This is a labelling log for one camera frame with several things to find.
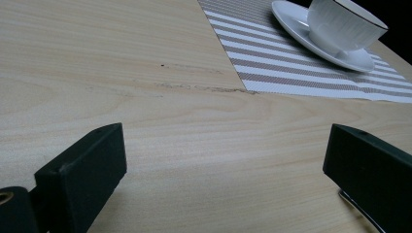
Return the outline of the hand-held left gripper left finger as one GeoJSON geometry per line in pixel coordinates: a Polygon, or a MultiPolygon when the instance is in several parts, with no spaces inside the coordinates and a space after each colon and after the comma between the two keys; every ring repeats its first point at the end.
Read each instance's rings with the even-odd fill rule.
{"type": "Polygon", "coordinates": [[[87,133],[35,173],[41,233],[86,233],[126,170],[120,123],[87,133]]]}

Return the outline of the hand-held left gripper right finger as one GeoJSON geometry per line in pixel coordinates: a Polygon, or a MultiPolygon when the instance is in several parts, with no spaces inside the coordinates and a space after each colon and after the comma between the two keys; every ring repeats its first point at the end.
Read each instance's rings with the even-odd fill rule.
{"type": "Polygon", "coordinates": [[[324,173],[381,233],[412,233],[412,155],[357,128],[334,124],[324,173]]]}

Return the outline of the white saucer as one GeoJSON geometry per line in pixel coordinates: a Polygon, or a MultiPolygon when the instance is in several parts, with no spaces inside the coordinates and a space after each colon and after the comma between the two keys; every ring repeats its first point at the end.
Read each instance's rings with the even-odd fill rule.
{"type": "Polygon", "coordinates": [[[274,0],[271,3],[272,13],[281,26],[302,46],[317,56],[338,65],[358,72],[371,72],[374,70],[374,62],[371,55],[365,50],[340,51],[331,54],[317,46],[309,38],[309,26],[307,24],[308,9],[287,0],[274,0]]]}

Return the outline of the striped placemat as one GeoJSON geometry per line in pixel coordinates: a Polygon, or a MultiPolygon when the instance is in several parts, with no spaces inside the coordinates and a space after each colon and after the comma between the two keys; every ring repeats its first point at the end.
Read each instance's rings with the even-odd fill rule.
{"type": "Polygon", "coordinates": [[[197,1],[250,91],[412,104],[412,81],[373,52],[374,70],[358,72],[302,46],[273,15],[274,0],[197,1]]]}

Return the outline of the white cup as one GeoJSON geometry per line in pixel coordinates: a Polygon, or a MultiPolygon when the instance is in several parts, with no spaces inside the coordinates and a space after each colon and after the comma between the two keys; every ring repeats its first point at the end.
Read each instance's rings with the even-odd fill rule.
{"type": "Polygon", "coordinates": [[[312,0],[307,14],[309,38],[332,54],[362,50],[389,27],[352,0],[312,0]]]}

